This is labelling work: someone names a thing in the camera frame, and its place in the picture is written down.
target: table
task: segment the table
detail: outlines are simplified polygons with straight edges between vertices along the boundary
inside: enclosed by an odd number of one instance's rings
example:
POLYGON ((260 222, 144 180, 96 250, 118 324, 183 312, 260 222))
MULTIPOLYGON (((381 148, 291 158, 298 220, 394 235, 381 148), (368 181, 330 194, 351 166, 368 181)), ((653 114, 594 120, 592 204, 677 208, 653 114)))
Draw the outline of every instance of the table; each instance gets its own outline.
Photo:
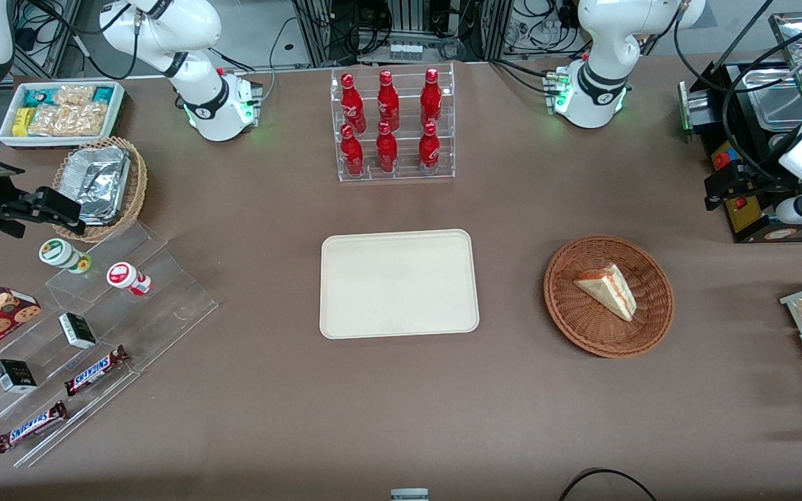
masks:
MULTIPOLYGON (((406 185, 338 183, 329 71, 279 75, 261 127, 228 143, 188 127, 166 80, 127 80, 141 218, 223 305, 37 466, 0 461, 0 499, 544 500, 593 466, 659 498, 802 499, 802 346, 776 300, 802 289, 802 244, 732 244, 705 212, 679 61, 641 61, 599 130, 547 116, 487 64, 456 71, 457 177, 406 185), (321 336, 325 238, 439 228, 471 234, 475 332, 321 336), (577 349, 545 310, 551 255, 598 232, 642 245, 672 283, 673 326, 640 358, 577 349)), ((0 159, 33 189, 63 155, 0 159)), ((53 275, 35 259, 52 234, 2 238, 0 285, 53 275)), ((642 499, 612 478, 577 489, 642 499)))

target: red button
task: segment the red button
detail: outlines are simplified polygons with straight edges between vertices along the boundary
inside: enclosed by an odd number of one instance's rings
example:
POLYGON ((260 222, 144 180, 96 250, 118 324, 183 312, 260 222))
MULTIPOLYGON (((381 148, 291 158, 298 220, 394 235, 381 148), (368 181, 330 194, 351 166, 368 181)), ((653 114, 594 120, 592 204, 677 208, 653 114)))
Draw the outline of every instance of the red button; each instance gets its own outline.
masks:
POLYGON ((716 167, 717 169, 723 168, 730 161, 732 161, 732 159, 729 158, 729 153, 726 152, 716 153, 716 155, 714 156, 714 167, 716 167))

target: bread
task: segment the bread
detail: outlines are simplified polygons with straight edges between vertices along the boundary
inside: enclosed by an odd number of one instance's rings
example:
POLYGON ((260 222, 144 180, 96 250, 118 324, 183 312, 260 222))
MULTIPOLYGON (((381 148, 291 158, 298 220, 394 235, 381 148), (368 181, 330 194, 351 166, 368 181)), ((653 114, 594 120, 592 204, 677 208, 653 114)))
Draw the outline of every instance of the bread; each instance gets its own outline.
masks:
POLYGON ((580 273, 575 277, 574 283, 618 317, 626 321, 633 320, 636 299, 633 298, 633 292, 630 292, 621 270, 614 263, 603 269, 580 273))

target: wicker basket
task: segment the wicker basket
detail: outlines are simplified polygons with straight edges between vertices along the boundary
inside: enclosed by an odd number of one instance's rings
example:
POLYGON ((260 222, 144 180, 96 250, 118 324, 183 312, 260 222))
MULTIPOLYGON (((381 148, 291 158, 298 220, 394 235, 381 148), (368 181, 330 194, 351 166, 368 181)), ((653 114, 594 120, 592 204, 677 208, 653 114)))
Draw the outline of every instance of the wicker basket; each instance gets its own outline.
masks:
MULTIPOLYGON (((125 184, 122 215, 113 225, 86 226, 86 232, 83 235, 73 234, 73 232, 67 231, 60 226, 54 226, 54 231, 63 238, 85 241, 89 244, 97 244, 107 237, 107 235, 117 231, 118 228, 123 228, 123 226, 131 224, 131 222, 138 218, 138 213, 141 212, 141 207, 144 204, 144 190, 147 189, 147 167, 144 165, 144 159, 141 158, 136 147, 120 137, 108 137, 108 139, 82 145, 79 146, 79 148, 91 149, 103 148, 105 146, 120 146, 120 148, 124 148, 125 151, 128 151, 132 156, 132 162, 131 165, 129 165, 128 180, 125 184)), ((66 165, 67 159, 64 159, 64 161, 61 162, 61 168, 59 168, 57 174, 54 175, 54 183, 52 183, 54 189, 57 189, 61 184, 61 176, 64 174, 66 165)))
POLYGON ((668 277, 645 250, 608 235, 560 248, 544 276, 544 299, 556 325, 577 346, 607 358, 642 355, 664 339, 674 317, 668 277), (578 273, 617 264, 636 298, 633 321, 621 320, 574 283, 578 273))

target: red coca-cola bottle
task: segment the red coca-cola bottle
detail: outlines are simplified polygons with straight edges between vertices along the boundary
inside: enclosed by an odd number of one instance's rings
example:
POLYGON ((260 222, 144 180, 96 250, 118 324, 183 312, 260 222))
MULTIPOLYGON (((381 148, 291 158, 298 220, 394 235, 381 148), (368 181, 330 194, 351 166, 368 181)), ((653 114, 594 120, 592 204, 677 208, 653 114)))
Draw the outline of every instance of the red coca-cola bottle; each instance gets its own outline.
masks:
POLYGON ((379 105, 379 119, 388 122, 392 131, 401 127, 401 110, 398 105, 398 90, 392 83, 392 72, 379 71, 379 95, 376 97, 379 105))
POLYGON ((429 122, 423 127, 420 138, 420 172, 423 175, 433 175, 439 169, 440 147, 441 142, 435 136, 435 122, 429 122))
POLYGON ((354 133, 363 134, 367 130, 367 120, 363 117, 363 99, 354 88, 354 77, 348 73, 340 78, 343 83, 343 115, 346 123, 354 128, 354 133))
POLYGON ((395 172, 398 167, 398 141, 392 134, 388 121, 379 123, 379 137, 376 138, 376 151, 379 153, 379 168, 386 174, 395 172))
POLYGON ((426 85, 420 94, 420 121, 423 127, 430 121, 437 122, 441 118, 441 89, 439 88, 439 71, 430 67, 426 70, 426 85))
POLYGON ((346 170, 351 177, 362 177, 363 175, 363 149, 361 142, 354 137, 354 130, 348 124, 343 124, 340 128, 343 133, 343 141, 340 143, 340 149, 343 150, 343 161, 346 164, 346 170))

